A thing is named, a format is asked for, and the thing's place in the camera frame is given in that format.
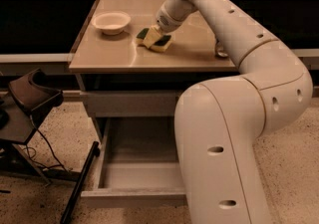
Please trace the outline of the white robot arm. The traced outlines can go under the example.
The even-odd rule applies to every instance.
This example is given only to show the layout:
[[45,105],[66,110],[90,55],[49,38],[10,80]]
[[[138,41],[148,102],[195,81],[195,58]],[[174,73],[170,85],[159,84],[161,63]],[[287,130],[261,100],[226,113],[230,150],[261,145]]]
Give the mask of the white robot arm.
[[165,0],[145,43],[198,11],[238,73],[197,83],[179,97],[174,133],[192,224],[272,224],[252,149],[297,120],[313,84],[299,58],[229,0]]

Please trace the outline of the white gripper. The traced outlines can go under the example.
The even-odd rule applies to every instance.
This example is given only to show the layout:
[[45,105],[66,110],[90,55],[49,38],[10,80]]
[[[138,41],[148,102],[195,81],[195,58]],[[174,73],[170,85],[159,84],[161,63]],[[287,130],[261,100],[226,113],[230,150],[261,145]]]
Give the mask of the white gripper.
[[162,37],[162,32],[169,33],[175,31],[184,20],[184,16],[174,17],[172,11],[162,5],[157,12],[157,24],[149,27],[143,39],[144,45],[149,49]]

